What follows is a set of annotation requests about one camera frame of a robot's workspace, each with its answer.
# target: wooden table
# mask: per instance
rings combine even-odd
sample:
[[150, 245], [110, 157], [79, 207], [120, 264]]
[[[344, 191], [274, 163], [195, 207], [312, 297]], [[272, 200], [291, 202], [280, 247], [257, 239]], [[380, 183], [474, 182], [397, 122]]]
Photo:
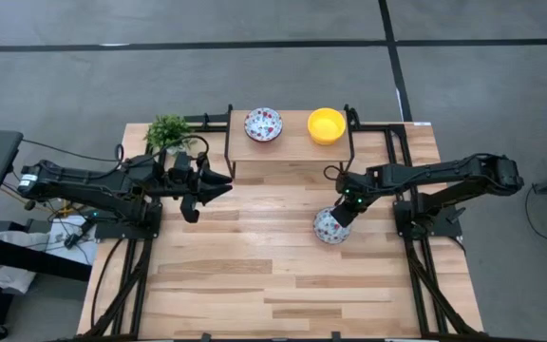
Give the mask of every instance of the wooden table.
[[[126, 127], [127, 156], [144, 152], [146, 130], [145, 123]], [[431, 126], [406, 123], [406, 132], [415, 165], [440, 161]], [[201, 135], [210, 143], [213, 169], [227, 173], [225, 134]], [[354, 133], [353, 139], [352, 171], [387, 163], [383, 134]], [[192, 148], [203, 146], [199, 142]], [[392, 197], [378, 199], [354, 221], [351, 235], [340, 245], [327, 245], [312, 232], [315, 213], [337, 199], [334, 183], [322, 175], [326, 165], [242, 165], [234, 190], [199, 208], [195, 224], [182, 220], [178, 201], [162, 199], [164, 219], [153, 244], [140, 338], [199, 338], [202, 333], [214, 338], [329, 338], [331, 331], [344, 337], [419, 336]], [[420, 191], [442, 187], [423, 186]], [[448, 238], [430, 242], [441, 290], [468, 324], [481, 329], [462, 250]], [[89, 328], [94, 289], [113, 243], [99, 245], [78, 333]], [[97, 316], [118, 291], [125, 243], [106, 270]], [[430, 330], [435, 331], [425, 289], [424, 300]], [[129, 331], [133, 303], [131, 294], [122, 332]]]

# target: wooden shelf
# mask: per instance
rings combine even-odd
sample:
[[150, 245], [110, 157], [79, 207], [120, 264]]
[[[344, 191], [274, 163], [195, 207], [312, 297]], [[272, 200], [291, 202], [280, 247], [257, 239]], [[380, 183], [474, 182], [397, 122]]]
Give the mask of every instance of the wooden shelf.
[[229, 128], [231, 162], [348, 162], [351, 158], [348, 130], [332, 145], [315, 143], [308, 131], [310, 110], [278, 110], [283, 128], [270, 142], [256, 142], [246, 135], [244, 120], [249, 110], [234, 110]]

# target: red pattern bowl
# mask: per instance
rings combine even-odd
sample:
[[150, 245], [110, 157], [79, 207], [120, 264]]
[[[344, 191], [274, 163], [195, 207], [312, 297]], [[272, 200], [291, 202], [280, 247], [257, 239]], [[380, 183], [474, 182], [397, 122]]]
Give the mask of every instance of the red pattern bowl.
[[282, 117], [268, 107], [254, 109], [244, 120], [244, 130], [257, 142], [270, 142], [282, 133]]

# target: bowl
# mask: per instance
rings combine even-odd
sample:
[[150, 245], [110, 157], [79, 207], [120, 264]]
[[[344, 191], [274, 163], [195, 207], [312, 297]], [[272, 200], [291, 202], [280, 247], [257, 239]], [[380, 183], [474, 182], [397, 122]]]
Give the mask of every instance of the bowl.
[[332, 108], [316, 109], [308, 119], [311, 138], [319, 144], [333, 144], [346, 131], [346, 120], [341, 113]]
[[282, 133], [282, 117], [268, 107], [254, 109], [244, 120], [244, 131], [257, 142], [270, 142]]

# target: table leg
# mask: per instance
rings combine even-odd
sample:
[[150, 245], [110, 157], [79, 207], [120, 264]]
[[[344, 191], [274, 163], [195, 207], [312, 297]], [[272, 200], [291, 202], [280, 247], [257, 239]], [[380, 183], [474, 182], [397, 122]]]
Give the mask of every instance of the table leg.
[[0, 240], [0, 265], [41, 274], [88, 281], [91, 266], [59, 256], [37, 252]]

